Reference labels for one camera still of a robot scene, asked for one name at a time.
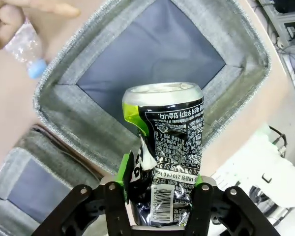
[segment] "metal frame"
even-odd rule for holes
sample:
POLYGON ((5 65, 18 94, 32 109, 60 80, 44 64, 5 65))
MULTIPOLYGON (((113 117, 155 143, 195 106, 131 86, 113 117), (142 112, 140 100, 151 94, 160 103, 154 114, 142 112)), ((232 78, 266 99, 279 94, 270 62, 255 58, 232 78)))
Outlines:
POLYGON ((270 5, 274 3, 272 0, 258 0, 261 5, 263 5, 263 9, 271 20, 274 28, 279 34, 280 41, 283 44, 283 47, 286 51, 295 53, 295 40, 292 40, 285 24, 295 22, 295 12, 291 13, 279 13, 274 5, 270 5))

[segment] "nutrition label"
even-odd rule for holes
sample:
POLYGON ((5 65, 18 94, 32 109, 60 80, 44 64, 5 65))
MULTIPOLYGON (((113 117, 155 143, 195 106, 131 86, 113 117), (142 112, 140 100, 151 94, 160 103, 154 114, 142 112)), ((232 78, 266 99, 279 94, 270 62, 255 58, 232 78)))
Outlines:
POLYGON ((146 108, 140 117, 148 126, 149 148, 158 163, 151 195, 151 203, 158 205, 151 205, 151 222, 180 222, 189 214, 188 204, 201 165, 203 100, 157 110, 146 108), (171 217, 159 217, 164 211, 171 217))

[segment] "beige tabletop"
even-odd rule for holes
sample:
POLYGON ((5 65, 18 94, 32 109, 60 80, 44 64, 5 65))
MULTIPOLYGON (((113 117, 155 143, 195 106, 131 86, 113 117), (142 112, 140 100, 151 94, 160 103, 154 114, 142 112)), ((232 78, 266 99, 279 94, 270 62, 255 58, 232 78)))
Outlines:
MULTIPOLYGON (((69 37, 104 0, 69 0, 82 14, 66 20, 59 16, 26 9, 29 19, 46 45, 46 60, 51 61, 69 37)), ((204 151, 202 175, 213 174, 250 135, 279 107, 288 92, 288 78, 266 30, 246 0, 238 0, 249 15, 272 56, 272 72, 262 89, 226 127, 223 134, 204 151)), ((30 79, 23 65, 5 51, 0 52, 0 167, 4 157, 33 124, 39 120, 32 108, 37 81, 30 79)))

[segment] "can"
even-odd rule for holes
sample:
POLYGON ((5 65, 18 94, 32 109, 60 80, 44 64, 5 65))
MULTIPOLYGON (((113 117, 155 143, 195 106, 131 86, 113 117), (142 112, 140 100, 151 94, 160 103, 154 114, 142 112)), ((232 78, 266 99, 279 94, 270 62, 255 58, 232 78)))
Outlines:
POLYGON ((203 93, 194 83, 129 88, 122 99, 141 147, 130 181, 139 225, 184 225, 202 157, 203 93))

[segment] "blue bottle cap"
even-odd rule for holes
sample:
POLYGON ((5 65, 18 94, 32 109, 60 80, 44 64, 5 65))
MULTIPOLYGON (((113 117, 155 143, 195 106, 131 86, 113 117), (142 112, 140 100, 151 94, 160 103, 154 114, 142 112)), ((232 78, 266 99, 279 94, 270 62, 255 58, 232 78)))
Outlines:
POLYGON ((37 79, 44 73, 46 68, 47 64, 44 59, 37 60, 28 68, 28 75, 32 79, 37 79))

